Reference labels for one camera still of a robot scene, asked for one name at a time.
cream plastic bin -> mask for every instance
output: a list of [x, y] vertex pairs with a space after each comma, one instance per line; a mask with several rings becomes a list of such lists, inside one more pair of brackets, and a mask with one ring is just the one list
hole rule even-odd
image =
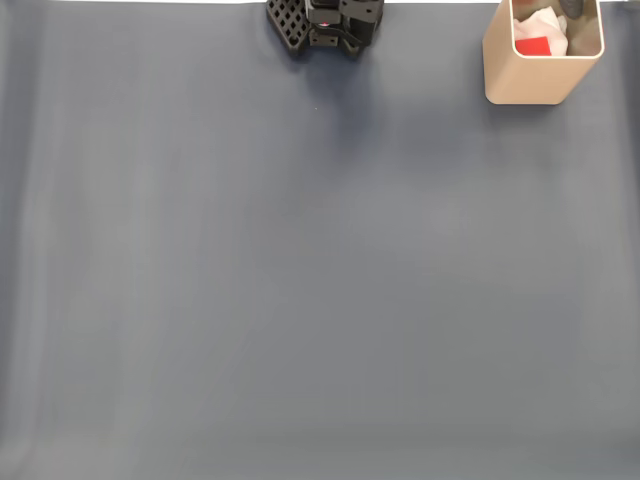
[[525, 20], [557, 0], [502, 0], [482, 41], [485, 93], [495, 104], [562, 102], [604, 53], [602, 18], [597, 0], [586, 0], [584, 14], [567, 18], [569, 49], [566, 57], [521, 55], [515, 48], [513, 18]]

red paper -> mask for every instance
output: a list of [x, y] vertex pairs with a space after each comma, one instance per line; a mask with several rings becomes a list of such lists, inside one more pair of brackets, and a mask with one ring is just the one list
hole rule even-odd
[[547, 37], [516, 40], [516, 50], [527, 56], [551, 56], [551, 48], [549, 48]]

gray fabric surface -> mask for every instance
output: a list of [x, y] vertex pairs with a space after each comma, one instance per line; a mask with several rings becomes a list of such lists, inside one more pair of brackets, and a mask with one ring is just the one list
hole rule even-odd
[[262, 5], [15, 8], [0, 477], [640, 476], [637, 14], [519, 108], [491, 5], [358, 63]]

